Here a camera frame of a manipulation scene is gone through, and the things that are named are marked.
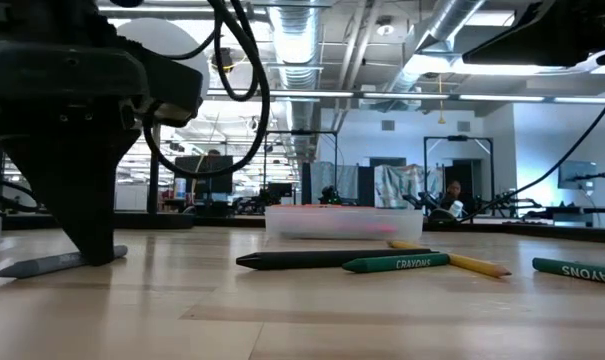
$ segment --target clear plastic bin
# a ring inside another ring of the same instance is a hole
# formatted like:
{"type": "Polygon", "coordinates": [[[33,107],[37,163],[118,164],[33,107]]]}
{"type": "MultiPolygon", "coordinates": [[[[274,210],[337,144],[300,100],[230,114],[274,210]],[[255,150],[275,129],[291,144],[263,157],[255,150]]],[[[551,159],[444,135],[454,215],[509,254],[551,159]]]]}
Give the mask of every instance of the clear plastic bin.
{"type": "Polygon", "coordinates": [[[419,210],[342,206],[269,206],[269,237],[416,241],[422,236],[419,210]]]}

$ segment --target crayon label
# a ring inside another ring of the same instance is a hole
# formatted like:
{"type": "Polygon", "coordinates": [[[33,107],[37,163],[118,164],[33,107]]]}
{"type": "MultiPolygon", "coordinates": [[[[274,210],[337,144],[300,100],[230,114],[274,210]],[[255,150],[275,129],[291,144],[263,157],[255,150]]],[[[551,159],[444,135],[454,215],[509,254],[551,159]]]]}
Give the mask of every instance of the crayon label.
{"type": "Polygon", "coordinates": [[[426,260],[398,260],[395,264],[396,269],[412,269],[418,267],[431,266],[431,259],[426,260]]]}
{"type": "Polygon", "coordinates": [[[605,282],[605,272],[588,270],[588,269],[577,269],[571,266],[562,266],[562,273],[566,276],[572,276],[579,279],[594,280],[605,282]]]}

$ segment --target metal frame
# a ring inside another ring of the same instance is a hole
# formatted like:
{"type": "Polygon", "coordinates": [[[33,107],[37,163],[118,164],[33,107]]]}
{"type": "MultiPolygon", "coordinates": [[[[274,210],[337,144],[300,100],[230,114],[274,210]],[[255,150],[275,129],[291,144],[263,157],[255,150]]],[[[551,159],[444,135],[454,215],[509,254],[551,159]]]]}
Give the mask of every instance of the metal frame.
{"type": "Polygon", "coordinates": [[[314,131],[314,130],[267,130],[266,133],[264,134],[264,145],[263,145],[263,149],[264,149],[264,170],[263,170],[263,174],[262,174],[262,187],[264,189],[266,189],[266,159],[267,159],[267,152],[266,152],[266,148],[269,145],[269,134],[287,134],[287,135],[292,135],[292,136],[312,136],[312,135],[322,135],[322,134],[329,134],[329,135],[333,135],[333,138],[335,139],[335,146],[333,147],[333,151],[334,151],[334,161],[333,161],[333,186],[336,188],[337,190],[337,186],[338,186],[338,132],[337,131],[330,131],[330,130],[319,130],[319,131],[314,131]]]}
{"type": "Polygon", "coordinates": [[[428,164],[429,164],[429,153],[435,149],[436,146],[442,141],[446,140],[448,142],[467,142],[469,140],[475,141],[478,146],[482,148],[485,152],[489,154],[490,163],[491,163],[491,200],[495,198],[495,167],[493,163],[493,139],[486,137],[472,137],[466,135],[454,135],[454,136],[425,136],[424,137],[424,191],[428,189],[428,164]],[[430,149],[427,148],[429,140],[438,140],[430,149]],[[489,143],[489,148],[485,148],[480,141],[486,141],[489,143]]]}

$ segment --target ceiling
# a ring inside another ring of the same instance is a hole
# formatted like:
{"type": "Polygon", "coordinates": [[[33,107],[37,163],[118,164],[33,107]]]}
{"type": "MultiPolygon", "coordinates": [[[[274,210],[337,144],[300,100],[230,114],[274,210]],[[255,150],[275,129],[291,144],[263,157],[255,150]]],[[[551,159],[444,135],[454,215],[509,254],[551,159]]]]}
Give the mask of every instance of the ceiling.
{"type": "MultiPolygon", "coordinates": [[[[527,0],[487,0],[482,11],[517,10],[526,6],[527,0]]],[[[335,90],[339,79],[340,68],[346,51],[348,34],[353,31],[353,16],[358,0],[331,0],[333,5],[322,9],[320,47],[321,59],[317,65],[319,71],[319,89],[335,90]]],[[[354,82],[354,88],[363,85],[383,86],[391,81],[402,69],[406,62],[403,44],[409,27],[417,24],[431,15],[435,0],[387,0],[381,7],[380,16],[390,16],[394,31],[382,36],[373,32],[369,44],[364,53],[363,65],[354,82]]],[[[119,16],[111,22],[119,26],[126,23],[126,16],[119,16]]],[[[196,41],[202,42],[212,31],[213,21],[202,20],[172,20],[188,32],[196,41]]],[[[272,88],[280,88],[278,75],[278,60],[275,56],[273,38],[270,24],[266,22],[253,22],[253,32],[259,45],[260,54],[265,69],[269,76],[272,88]]],[[[480,31],[481,27],[468,28],[467,30],[480,31]]],[[[237,61],[235,67],[229,74],[229,80],[235,88],[247,88],[251,81],[252,69],[250,64],[243,58],[243,53],[237,41],[225,28],[222,38],[222,46],[233,50],[233,57],[237,61]]],[[[205,56],[212,55],[212,47],[205,51],[205,56]]],[[[425,92],[444,93],[477,93],[477,94],[563,94],[563,95],[597,95],[605,90],[604,75],[564,75],[561,77],[544,78],[532,76],[495,76],[495,75],[465,75],[465,74],[441,74],[440,76],[421,76],[416,86],[425,92]]],[[[215,71],[211,71],[210,88],[221,88],[222,85],[215,71]]],[[[333,102],[322,102],[322,105],[331,106],[333,102]]],[[[431,111],[439,109],[440,101],[423,101],[416,110],[431,111]]],[[[471,110],[482,114],[487,106],[483,103],[474,102],[445,102],[445,110],[471,110]]],[[[253,140],[255,119],[259,116],[260,106],[258,102],[235,103],[228,99],[209,99],[200,108],[198,117],[184,129],[163,131],[162,148],[170,156],[206,153],[215,148],[222,154],[236,156],[239,160],[248,150],[253,140]],[[179,142],[184,151],[170,149],[169,142],[179,142]]],[[[270,126],[271,130],[289,130],[287,123],[287,103],[275,102],[272,106],[270,126]]],[[[270,181],[297,181],[298,163],[292,147],[286,145],[287,136],[272,136],[271,144],[273,151],[269,152],[268,173],[277,174],[269,177],[270,181]]],[[[124,181],[144,181],[148,178],[149,151],[145,144],[139,141],[125,157],[119,173],[124,181]]],[[[313,142],[309,142],[307,149],[310,153],[315,151],[313,142]]],[[[254,159],[251,166],[245,171],[238,172],[236,178],[239,185],[257,186],[262,179],[263,159],[254,159]]],[[[167,170],[162,170],[161,177],[168,183],[173,175],[167,170]]]]}

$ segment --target wooden table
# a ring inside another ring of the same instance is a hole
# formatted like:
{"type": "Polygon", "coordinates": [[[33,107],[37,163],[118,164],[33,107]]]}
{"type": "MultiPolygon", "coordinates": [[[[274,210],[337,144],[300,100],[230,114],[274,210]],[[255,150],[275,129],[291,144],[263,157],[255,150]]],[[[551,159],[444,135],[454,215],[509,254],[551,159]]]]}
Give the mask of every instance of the wooden table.
{"type": "MultiPolygon", "coordinates": [[[[384,248],[267,240],[263,230],[118,231],[126,259],[0,279],[0,359],[605,359],[605,284],[536,273],[533,257],[605,263],[605,245],[425,233],[437,250],[503,264],[355,275],[255,272],[259,250],[384,248]]],[[[0,268],[74,251],[59,230],[5,232],[0,268]]]]}

